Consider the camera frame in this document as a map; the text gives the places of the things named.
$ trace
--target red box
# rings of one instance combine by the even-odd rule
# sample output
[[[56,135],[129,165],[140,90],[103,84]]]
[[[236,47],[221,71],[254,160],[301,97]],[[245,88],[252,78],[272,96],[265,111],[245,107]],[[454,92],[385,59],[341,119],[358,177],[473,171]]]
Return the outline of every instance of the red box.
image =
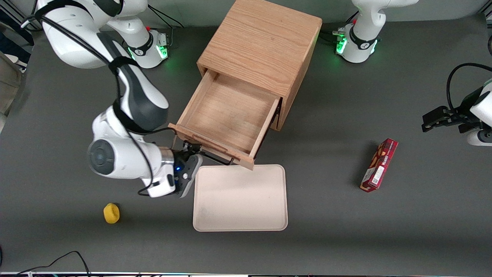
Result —
[[[362,179],[361,189],[365,192],[371,192],[379,188],[397,146],[398,142],[391,138],[386,139],[378,146],[366,175]]]

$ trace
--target beige tray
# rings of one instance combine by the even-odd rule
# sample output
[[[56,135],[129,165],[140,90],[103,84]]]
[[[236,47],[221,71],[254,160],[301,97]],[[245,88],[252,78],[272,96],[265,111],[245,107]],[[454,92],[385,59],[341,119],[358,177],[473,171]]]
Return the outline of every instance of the beige tray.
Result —
[[[280,165],[203,166],[195,178],[193,227],[199,232],[281,231],[287,227]]]

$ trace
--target yellow sponge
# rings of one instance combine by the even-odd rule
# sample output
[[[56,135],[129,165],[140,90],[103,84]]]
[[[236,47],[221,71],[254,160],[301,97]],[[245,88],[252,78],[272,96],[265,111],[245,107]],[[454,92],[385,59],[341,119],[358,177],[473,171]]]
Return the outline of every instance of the yellow sponge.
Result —
[[[115,224],[120,219],[120,209],[114,203],[109,203],[103,210],[104,219],[109,224]]]

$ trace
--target wooden box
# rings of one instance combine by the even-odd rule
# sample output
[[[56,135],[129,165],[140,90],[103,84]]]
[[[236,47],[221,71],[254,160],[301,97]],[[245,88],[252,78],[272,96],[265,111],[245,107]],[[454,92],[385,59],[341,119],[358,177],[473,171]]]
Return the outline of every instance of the wooden box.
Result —
[[[176,125],[181,139],[252,169],[280,131],[308,69],[321,19],[264,0],[236,0],[198,59],[202,81]]]

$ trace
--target open drawer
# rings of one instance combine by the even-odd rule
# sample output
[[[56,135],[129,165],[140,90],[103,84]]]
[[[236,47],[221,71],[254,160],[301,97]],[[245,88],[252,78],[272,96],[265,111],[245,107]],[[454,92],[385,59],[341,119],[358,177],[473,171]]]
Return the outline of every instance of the open drawer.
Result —
[[[264,89],[209,69],[177,124],[169,127],[181,139],[252,170],[279,101]]]

